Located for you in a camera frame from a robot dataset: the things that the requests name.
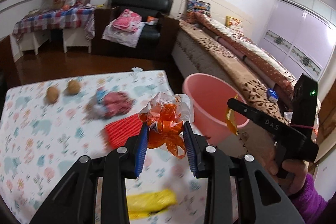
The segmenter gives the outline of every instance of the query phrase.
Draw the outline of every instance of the small box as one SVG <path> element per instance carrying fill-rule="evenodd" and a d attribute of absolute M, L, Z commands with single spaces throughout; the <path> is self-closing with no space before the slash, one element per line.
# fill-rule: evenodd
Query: small box
<path fill-rule="evenodd" d="M 276 103 L 279 100 L 277 93 L 272 89 L 267 89 L 267 98 L 273 103 Z"/>

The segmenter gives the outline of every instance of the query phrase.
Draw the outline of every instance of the pink clothing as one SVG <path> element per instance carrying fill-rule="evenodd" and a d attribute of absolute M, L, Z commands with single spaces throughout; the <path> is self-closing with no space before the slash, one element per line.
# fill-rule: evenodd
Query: pink clothing
<path fill-rule="evenodd" d="M 138 24 L 141 22 L 142 17 L 137 13 L 126 9 L 122 14 L 115 20 L 111 22 L 112 27 L 125 31 L 125 32 L 135 32 L 138 30 Z"/>

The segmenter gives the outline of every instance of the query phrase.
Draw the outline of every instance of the white tablecloth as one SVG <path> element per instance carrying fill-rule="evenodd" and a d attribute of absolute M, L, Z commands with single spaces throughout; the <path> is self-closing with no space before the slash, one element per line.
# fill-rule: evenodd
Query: white tablecloth
<path fill-rule="evenodd" d="M 60 95 L 47 105 L 46 90 L 57 85 L 64 91 L 70 79 L 10 89 L 0 121 L 0 195 L 21 223 L 29 223 L 61 177 L 81 155 L 107 155 L 104 126 L 139 112 L 158 92 L 173 94 L 164 71 L 124 72 L 75 77 L 82 84 L 78 95 Z M 98 87 L 127 91 L 136 99 L 130 113 L 110 120 L 88 121 L 85 105 Z M 127 194 L 171 188 L 179 204 L 169 211 L 132 223 L 194 223 L 204 219 L 207 180 L 196 180 L 187 157 L 178 160 L 165 147 L 147 150 L 143 172 L 127 180 Z M 96 223 L 100 223 L 100 193 Z"/>

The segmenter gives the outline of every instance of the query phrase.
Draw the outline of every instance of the headboard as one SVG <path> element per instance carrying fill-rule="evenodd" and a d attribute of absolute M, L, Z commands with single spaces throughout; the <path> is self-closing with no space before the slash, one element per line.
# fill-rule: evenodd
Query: headboard
<path fill-rule="evenodd" d="M 211 4 L 213 19 L 225 24 L 226 16 L 232 16 L 243 22 L 244 35 L 251 37 L 253 32 L 253 18 L 225 0 L 200 0 Z M 186 0 L 173 0 L 170 15 L 183 18 L 186 14 Z"/>

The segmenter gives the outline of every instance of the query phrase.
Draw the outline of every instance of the wooden floor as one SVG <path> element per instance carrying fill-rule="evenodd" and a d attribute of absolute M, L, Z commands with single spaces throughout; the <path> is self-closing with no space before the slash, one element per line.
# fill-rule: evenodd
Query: wooden floor
<path fill-rule="evenodd" d="M 44 43 L 36 56 L 33 51 L 25 52 L 16 61 L 16 67 L 24 85 L 66 77 L 131 71 L 133 67 L 165 70 L 174 93 L 182 93 L 183 77 L 173 60 L 158 62 L 92 55 L 87 52 L 87 47 L 69 47 L 64 53 L 61 42 Z"/>

